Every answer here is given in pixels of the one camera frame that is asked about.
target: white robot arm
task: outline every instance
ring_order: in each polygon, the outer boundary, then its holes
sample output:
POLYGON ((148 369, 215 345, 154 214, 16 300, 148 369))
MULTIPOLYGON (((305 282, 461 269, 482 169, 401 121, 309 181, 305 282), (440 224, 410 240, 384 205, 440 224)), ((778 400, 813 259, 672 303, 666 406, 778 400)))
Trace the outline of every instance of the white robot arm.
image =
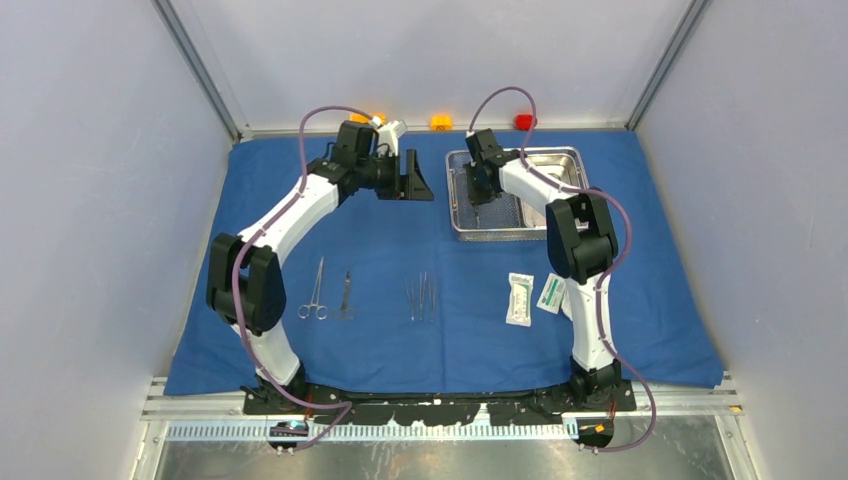
MULTIPOLYGON (((500 184, 503 191, 511 193, 527 202, 537 212, 544 212, 554 200, 568 200, 576 197, 573 193, 560 192, 538 177, 527 172, 520 160, 511 160, 500 169, 500 184)), ((612 354, 599 340, 595 307, 595 284, 600 274, 589 277, 582 285, 573 278, 566 278, 566 293, 571 299, 571 317, 574 324, 574 347, 571 355, 584 370, 601 369, 613 363, 612 354)), ((604 332, 609 335, 609 278, 603 284, 603 324, 604 332)))
POLYGON ((601 275, 618 254, 606 200, 596 195, 561 191, 559 182, 529 170, 519 159, 518 150, 501 148, 491 130, 469 133, 465 143, 472 158, 465 170, 469 179, 468 197, 473 205, 488 203, 506 192, 536 211, 545 212, 548 259, 553 270, 566 279, 571 301, 574 346, 569 386, 575 403, 582 404, 593 394, 603 395, 615 389, 621 383, 621 364, 603 343, 606 336, 612 346, 609 276, 598 285, 601 275), (588 224, 588 228, 578 231, 578 220, 588 224), (596 296, 596 289, 600 290, 600 296, 596 296))
POLYGON ((406 152, 406 175, 400 174, 398 138, 406 132, 403 121, 382 125, 379 119, 369 124, 342 123, 329 159, 311 162, 305 189, 293 188, 265 216, 239 232, 238 236, 219 234, 212 242, 206 303, 240 334, 235 320, 231 272, 235 257, 262 226, 300 196, 282 217, 257 239, 248 250, 241 268, 240 290, 247 335, 257 359, 278 384, 287 386, 300 369, 300 360, 289 345, 282 317, 286 306, 285 287, 280 267, 292 249, 318 221, 327 216, 360 188, 374 190, 383 200, 432 201, 433 193, 421 177, 415 150, 406 152))

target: black mounting plate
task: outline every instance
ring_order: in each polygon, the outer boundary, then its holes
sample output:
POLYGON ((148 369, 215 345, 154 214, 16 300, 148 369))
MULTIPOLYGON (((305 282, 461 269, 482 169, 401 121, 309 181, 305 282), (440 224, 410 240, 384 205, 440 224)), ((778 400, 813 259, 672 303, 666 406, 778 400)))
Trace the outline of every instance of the black mounting plate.
MULTIPOLYGON (((306 413, 306 409, 283 398, 267 381, 257 378, 259 387, 242 387, 247 393, 243 407, 245 415, 306 413)), ((390 419, 403 426, 415 421, 428 426, 455 425, 457 422, 466 425, 474 420, 482 403, 487 404, 492 426, 558 424, 562 423, 560 414, 564 412, 597 412, 603 416, 609 412, 613 399, 619 412, 636 410, 629 380, 623 380, 605 395, 590 397, 580 406, 574 405, 568 383, 513 392, 452 394, 360 393, 308 382, 300 385, 303 387, 298 390, 305 393, 299 397, 313 403, 352 402, 353 408, 341 423, 353 425, 385 425, 390 419)), ((330 423, 339 413, 340 409, 311 412, 315 422, 320 424, 330 423)))

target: yellow object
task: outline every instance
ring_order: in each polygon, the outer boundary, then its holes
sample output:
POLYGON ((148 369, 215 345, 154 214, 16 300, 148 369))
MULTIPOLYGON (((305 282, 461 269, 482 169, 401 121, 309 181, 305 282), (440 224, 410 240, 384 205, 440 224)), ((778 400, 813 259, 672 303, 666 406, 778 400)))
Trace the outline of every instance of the yellow object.
MULTIPOLYGON (((385 114, 375 113, 374 116, 379 117, 380 121, 382 121, 383 124, 385 125, 385 123, 386 123, 386 115, 385 114)), ((357 122, 357 123, 368 123, 369 121, 371 121, 371 119, 368 118, 368 117, 364 117, 364 116, 362 116, 358 113, 351 113, 350 114, 350 121, 351 122, 357 122)))
POLYGON ((451 130, 453 119, 450 115, 433 115, 430 119, 430 130, 451 130))

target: red object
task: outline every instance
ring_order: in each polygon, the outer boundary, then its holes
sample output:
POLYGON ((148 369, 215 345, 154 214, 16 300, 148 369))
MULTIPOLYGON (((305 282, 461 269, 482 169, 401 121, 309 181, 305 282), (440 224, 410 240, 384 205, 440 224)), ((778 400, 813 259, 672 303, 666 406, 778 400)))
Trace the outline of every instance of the red object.
POLYGON ((533 115, 529 113, 522 113, 521 115, 516 115, 515 120, 513 122, 515 124, 515 128, 519 130, 530 130, 530 126, 536 126, 536 119, 533 118, 533 115))

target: stainless steel tray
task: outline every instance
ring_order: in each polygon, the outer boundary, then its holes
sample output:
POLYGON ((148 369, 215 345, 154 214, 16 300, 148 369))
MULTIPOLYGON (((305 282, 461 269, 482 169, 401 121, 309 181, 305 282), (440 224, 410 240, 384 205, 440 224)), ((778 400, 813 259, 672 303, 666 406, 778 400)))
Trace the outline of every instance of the stainless steel tray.
MULTIPOLYGON (((580 153, 573 147, 537 147, 525 150, 527 159, 544 173, 580 188, 589 181, 580 153)), ((474 207, 468 201, 463 165, 471 161, 467 150, 454 150, 445 157, 451 226, 463 242, 543 240, 545 215, 511 194, 474 207)))

